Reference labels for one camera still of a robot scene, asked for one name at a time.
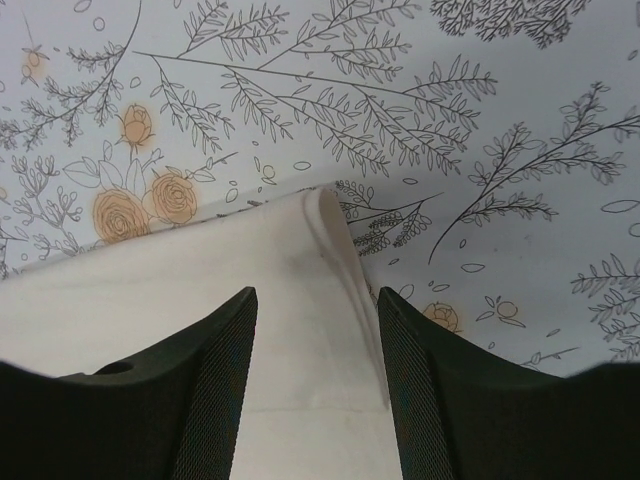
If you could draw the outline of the cream white t shirt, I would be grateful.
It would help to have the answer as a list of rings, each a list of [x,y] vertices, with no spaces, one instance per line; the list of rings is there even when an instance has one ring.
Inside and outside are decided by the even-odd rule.
[[[377,313],[325,189],[4,281],[1,356],[52,376],[89,372],[248,286],[258,315],[232,477],[399,478]]]

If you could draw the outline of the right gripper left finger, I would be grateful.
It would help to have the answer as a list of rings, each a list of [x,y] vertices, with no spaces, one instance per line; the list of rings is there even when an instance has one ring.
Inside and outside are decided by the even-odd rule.
[[[226,479],[257,322],[254,288],[93,374],[1,366],[5,479]]]

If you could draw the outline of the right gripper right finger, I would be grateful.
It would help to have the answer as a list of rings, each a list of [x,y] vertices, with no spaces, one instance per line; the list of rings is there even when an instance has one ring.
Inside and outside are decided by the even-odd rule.
[[[390,288],[379,328],[406,479],[635,479],[639,368],[561,378],[504,360]]]

